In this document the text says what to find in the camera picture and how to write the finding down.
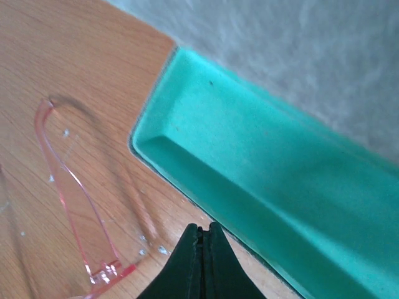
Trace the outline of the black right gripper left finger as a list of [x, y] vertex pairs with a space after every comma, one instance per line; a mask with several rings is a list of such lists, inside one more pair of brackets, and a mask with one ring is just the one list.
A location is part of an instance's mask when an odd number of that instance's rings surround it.
[[139, 298], [203, 297], [203, 229], [188, 224], [161, 272]]

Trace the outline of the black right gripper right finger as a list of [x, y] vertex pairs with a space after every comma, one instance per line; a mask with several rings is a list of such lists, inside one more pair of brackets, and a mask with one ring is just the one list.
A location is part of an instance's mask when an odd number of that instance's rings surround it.
[[203, 232], [203, 298], [264, 298], [247, 276], [221, 226], [212, 222]]

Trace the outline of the pink transparent sunglasses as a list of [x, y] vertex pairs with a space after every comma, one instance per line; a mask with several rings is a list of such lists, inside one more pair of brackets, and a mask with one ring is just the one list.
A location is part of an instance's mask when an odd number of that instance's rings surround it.
[[136, 298], [143, 210], [87, 105], [1, 104], [1, 297]]

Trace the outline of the grey glasses case green lining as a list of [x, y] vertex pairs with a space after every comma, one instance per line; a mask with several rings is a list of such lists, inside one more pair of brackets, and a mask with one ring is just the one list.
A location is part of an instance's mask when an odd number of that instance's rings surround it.
[[398, 297], [398, 2], [114, 1], [177, 44], [130, 149], [305, 298]]

